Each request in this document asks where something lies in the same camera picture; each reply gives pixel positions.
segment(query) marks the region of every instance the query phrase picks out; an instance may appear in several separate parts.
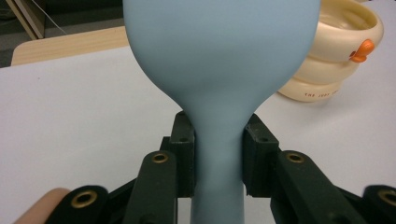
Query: beige plastic container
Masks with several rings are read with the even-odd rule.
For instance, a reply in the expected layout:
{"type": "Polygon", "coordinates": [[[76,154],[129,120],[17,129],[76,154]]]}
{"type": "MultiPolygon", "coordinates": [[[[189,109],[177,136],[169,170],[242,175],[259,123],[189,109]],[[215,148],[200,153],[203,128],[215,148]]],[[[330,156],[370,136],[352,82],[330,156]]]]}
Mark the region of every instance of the beige plastic container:
{"type": "Polygon", "coordinates": [[[370,8],[353,0],[322,0],[311,50],[278,92],[302,102],[332,97],[367,60],[383,34],[382,21],[370,8]]]}

